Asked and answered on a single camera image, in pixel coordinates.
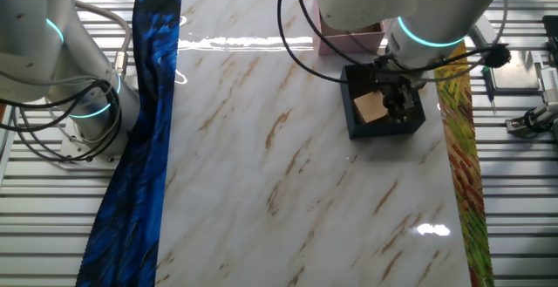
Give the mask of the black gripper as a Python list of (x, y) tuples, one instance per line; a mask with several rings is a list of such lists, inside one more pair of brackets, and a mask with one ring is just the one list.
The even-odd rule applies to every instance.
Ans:
[(397, 118), (404, 120), (414, 107), (413, 93), (417, 87), (406, 76), (395, 73), (377, 73), (376, 81), (379, 83), (378, 90), (383, 94), (383, 105), (389, 113), (396, 112)]

